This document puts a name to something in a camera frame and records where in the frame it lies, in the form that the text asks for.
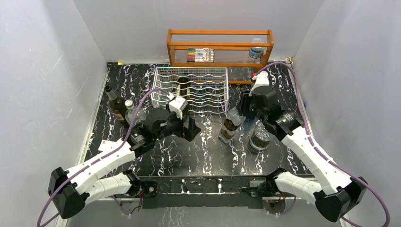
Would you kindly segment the square bottle brown label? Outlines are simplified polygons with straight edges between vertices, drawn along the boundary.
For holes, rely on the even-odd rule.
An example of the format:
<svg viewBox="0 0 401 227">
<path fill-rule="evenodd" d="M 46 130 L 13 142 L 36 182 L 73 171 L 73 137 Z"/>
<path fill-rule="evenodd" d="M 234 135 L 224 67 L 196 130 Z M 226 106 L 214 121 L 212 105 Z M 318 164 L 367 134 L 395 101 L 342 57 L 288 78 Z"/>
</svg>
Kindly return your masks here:
<svg viewBox="0 0 401 227">
<path fill-rule="evenodd" d="M 219 138 L 224 143 L 229 143 L 230 140 L 235 136 L 238 128 L 244 123 L 246 120 L 245 116 L 242 116 L 236 107 L 232 108 L 222 124 L 222 127 L 219 132 Z"/>
</svg>

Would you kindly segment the dark green wine bottle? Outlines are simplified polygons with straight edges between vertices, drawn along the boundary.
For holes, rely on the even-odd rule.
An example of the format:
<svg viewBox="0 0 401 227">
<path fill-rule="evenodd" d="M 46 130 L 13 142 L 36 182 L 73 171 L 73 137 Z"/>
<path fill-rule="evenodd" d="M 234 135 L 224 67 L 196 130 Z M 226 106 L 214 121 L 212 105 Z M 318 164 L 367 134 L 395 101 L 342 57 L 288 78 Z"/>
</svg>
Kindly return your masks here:
<svg viewBox="0 0 401 227">
<path fill-rule="evenodd" d="M 176 94 L 185 98 L 190 99 L 190 80 L 187 77 L 180 77 L 177 80 Z"/>
</svg>

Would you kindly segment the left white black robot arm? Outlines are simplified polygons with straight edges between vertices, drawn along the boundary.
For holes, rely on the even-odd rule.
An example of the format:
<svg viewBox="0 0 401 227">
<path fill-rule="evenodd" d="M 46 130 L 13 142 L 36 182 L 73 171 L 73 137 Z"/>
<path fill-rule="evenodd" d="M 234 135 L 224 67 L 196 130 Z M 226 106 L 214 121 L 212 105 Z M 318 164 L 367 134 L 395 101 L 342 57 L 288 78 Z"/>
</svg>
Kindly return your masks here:
<svg viewBox="0 0 401 227">
<path fill-rule="evenodd" d="M 106 175 L 152 150 L 165 137 L 175 135 L 191 142 L 200 131 L 193 117 L 185 118 L 178 111 L 164 108 L 152 109 L 145 120 L 134 124 L 127 133 L 128 139 L 122 139 L 79 166 L 54 169 L 48 185 L 50 201 L 60 217 L 68 219 L 98 199 L 116 194 L 135 197 L 140 192 L 148 192 L 149 182 L 141 181 L 131 170 Z"/>
</svg>

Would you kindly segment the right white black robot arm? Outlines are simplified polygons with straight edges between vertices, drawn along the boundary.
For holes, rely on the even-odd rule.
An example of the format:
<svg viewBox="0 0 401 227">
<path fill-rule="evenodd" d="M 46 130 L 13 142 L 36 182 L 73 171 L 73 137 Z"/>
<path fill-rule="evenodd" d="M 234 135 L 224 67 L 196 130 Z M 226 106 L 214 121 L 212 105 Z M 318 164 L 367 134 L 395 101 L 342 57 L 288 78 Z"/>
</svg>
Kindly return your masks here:
<svg viewBox="0 0 401 227">
<path fill-rule="evenodd" d="M 361 202 L 367 190 L 366 180 L 337 169 L 320 156 L 308 139 L 303 121 L 281 107 L 274 89 L 261 86 L 243 92 L 237 109 L 241 116 L 261 120 L 264 128 L 290 148 L 316 178 L 310 181 L 277 168 L 257 187 L 259 192 L 273 196 L 288 192 L 300 197 L 314 204 L 330 222 L 338 221 Z"/>
</svg>

